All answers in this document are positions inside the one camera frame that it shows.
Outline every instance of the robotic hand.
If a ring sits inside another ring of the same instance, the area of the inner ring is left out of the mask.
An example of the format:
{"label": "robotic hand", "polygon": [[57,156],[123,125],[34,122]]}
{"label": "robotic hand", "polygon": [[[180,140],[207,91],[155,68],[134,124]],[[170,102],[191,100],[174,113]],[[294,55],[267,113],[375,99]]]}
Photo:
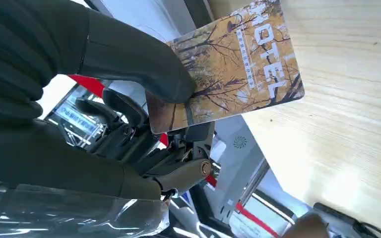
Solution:
{"label": "robotic hand", "polygon": [[[211,173],[213,122],[173,131],[168,148],[151,152],[159,137],[151,133],[146,112],[131,98],[109,88],[103,90],[103,101],[105,104],[78,98],[75,102],[80,112],[98,117],[105,125],[88,153],[119,161],[157,181],[165,199],[181,195]],[[128,123],[114,111],[123,113]]]}

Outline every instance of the red stripe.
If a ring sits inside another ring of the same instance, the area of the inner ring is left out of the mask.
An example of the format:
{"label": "red stripe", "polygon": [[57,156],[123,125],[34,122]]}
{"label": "red stripe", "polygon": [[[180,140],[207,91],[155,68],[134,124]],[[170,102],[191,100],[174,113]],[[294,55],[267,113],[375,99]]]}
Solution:
{"label": "red stripe", "polygon": [[213,187],[216,187],[217,186],[217,180],[214,178],[214,176],[212,175],[208,175],[208,177],[206,177],[206,181]]}
{"label": "red stripe", "polygon": [[68,75],[78,84],[88,89],[88,91],[94,93],[99,98],[103,96],[104,85],[96,78],[84,77],[81,75]]}
{"label": "red stripe", "polygon": [[269,227],[267,224],[265,224],[263,221],[259,220],[254,214],[250,213],[248,210],[246,210],[242,204],[239,202],[237,203],[236,209],[240,211],[240,213],[247,217],[249,220],[255,222],[258,226],[262,227],[264,230],[266,230],[268,233],[270,233],[273,237],[279,238],[280,236],[275,232],[271,227]]}
{"label": "red stripe", "polygon": [[[97,79],[84,77],[81,75],[69,75],[69,77],[71,77],[78,84],[82,85],[83,87],[88,89],[88,91],[94,93],[98,97],[101,98],[103,96],[104,85]],[[160,142],[163,143],[165,146],[168,146],[167,134],[164,133],[161,135]],[[217,186],[217,180],[212,175],[208,175],[208,177],[206,177],[206,181],[213,187]],[[275,238],[280,237],[271,227],[269,227],[263,221],[258,219],[254,214],[246,210],[240,202],[237,204],[236,209],[240,211],[240,213],[244,215],[245,217],[247,217],[249,220],[255,222],[258,226],[262,227],[264,230],[270,233],[273,237]]]}
{"label": "red stripe", "polygon": [[166,133],[161,134],[160,142],[163,143],[165,146],[169,145],[169,140],[167,138]]}

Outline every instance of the wooden surface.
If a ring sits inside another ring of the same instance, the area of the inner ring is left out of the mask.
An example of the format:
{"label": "wooden surface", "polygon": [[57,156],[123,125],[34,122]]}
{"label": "wooden surface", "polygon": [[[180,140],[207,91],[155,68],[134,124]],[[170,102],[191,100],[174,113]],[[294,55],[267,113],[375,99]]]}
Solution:
{"label": "wooden surface", "polygon": [[244,118],[286,192],[381,228],[381,1],[282,6],[306,96]]}

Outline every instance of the clear plastic wrap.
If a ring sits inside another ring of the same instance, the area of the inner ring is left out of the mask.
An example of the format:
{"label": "clear plastic wrap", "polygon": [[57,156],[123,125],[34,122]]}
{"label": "clear plastic wrap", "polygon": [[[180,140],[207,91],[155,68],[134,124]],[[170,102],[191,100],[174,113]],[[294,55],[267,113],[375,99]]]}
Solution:
{"label": "clear plastic wrap", "polygon": [[161,200],[0,184],[0,238],[135,238],[169,226]]}

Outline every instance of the sign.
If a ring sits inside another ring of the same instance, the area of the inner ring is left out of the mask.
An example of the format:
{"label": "sign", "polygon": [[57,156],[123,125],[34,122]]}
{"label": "sign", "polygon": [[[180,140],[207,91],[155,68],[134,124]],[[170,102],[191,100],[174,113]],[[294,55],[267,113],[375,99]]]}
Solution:
{"label": "sign", "polygon": [[94,122],[72,108],[69,104],[62,104],[56,110],[56,114],[87,134],[92,134],[97,128]]}

